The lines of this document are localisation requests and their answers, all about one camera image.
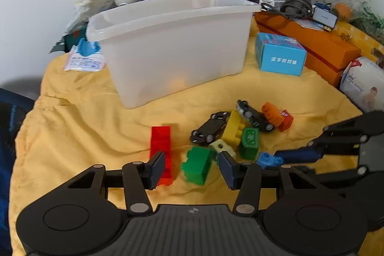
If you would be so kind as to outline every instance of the green toy block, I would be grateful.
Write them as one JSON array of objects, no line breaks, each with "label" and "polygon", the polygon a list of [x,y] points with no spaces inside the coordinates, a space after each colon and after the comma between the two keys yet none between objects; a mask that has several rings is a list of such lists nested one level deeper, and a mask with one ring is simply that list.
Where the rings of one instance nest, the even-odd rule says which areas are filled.
[{"label": "green toy block", "polygon": [[201,147],[192,147],[187,152],[188,160],[181,164],[181,170],[189,182],[204,185],[209,169],[211,168],[213,153]]},{"label": "green toy block", "polygon": [[259,130],[258,128],[245,128],[241,135],[239,152],[242,158],[254,160],[259,151]]}]

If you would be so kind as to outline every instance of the white plastic bin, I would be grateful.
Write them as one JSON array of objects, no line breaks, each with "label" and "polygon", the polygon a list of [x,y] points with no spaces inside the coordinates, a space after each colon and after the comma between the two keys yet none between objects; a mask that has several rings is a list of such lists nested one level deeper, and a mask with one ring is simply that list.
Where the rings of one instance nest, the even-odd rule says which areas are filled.
[{"label": "white plastic bin", "polygon": [[247,0],[144,0],[93,16],[87,38],[99,42],[124,106],[135,108],[240,73],[260,10]]}]

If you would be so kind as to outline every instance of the yellow blanket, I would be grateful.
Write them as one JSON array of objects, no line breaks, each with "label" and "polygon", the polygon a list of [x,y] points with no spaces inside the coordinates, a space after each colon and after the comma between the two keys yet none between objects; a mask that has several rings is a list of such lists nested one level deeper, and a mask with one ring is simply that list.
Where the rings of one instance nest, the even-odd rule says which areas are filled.
[{"label": "yellow blanket", "polygon": [[[150,128],[171,125],[174,183],[148,192],[155,208],[159,203],[227,203],[236,191],[226,187],[217,166],[212,166],[204,186],[187,183],[180,164],[191,148],[189,136],[211,113],[232,110],[238,99],[256,109],[269,101],[287,109],[292,127],[261,135],[261,150],[298,148],[320,135],[322,128],[360,114],[352,103],[318,74],[304,69],[301,77],[262,72],[255,65],[254,38],[250,38],[241,74],[220,78],[145,106],[125,109],[109,72],[62,71],[67,56],[54,59],[45,72],[41,96],[27,115],[17,136],[9,220],[14,256],[25,255],[15,222],[20,211],[64,181],[97,163],[107,170],[120,169],[135,160],[147,161]],[[356,158],[328,156],[315,164],[318,172],[353,168]],[[110,190],[109,200],[124,208],[122,190]],[[274,190],[263,190],[261,208],[275,201]],[[382,255],[383,232],[369,234],[364,246],[374,249],[361,255]]]}]

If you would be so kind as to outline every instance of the toy blocks pile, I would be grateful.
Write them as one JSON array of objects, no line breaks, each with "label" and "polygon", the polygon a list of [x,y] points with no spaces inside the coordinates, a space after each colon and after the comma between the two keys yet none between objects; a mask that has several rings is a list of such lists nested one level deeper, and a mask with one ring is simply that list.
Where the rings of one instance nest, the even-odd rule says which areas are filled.
[{"label": "toy blocks pile", "polygon": [[[286,110],[279,111],[269,102],[262,107],[262,113],[257,113],[262,114],[261,116],[263,118],[280,131],[285,131],[290,128],[293,122],[293,117]],[[266,167],[280,166],[284,163],[281,157],[271,156],[265,152],[259,153],[260,129],[246,127],[243,114],[244,110],[241,111],[239,108],[238,111],[231,111],[223,130],[220,128],[217,129],[216,132],[213,131],[214,133],[218,133],[218,135],[214,136],[214,141],[209,144],[208,149],[194,146],[188,151],[187,161],[181,165],[187,181],[203,185],[211,167],[212,160],[218,162],[218,155],[222,151],[227,151],[236,159],[236,151],[238,150],[241,158],[251,161],[257,160],[256,163],[263,169]]]}]

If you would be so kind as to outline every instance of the coiled cable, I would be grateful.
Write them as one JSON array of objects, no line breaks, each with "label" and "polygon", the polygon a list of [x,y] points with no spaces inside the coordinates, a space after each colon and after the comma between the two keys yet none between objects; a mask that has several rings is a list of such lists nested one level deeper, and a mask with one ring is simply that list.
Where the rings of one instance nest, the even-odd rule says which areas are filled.
[{"label": "coiled cable", "polygon": [[286,0],[280,7],[280,10],[266,2],[262,2],[260,5],[262,9],[279,14],[287,19],[306,19],[312,16],[312,4],[310,0]]}]

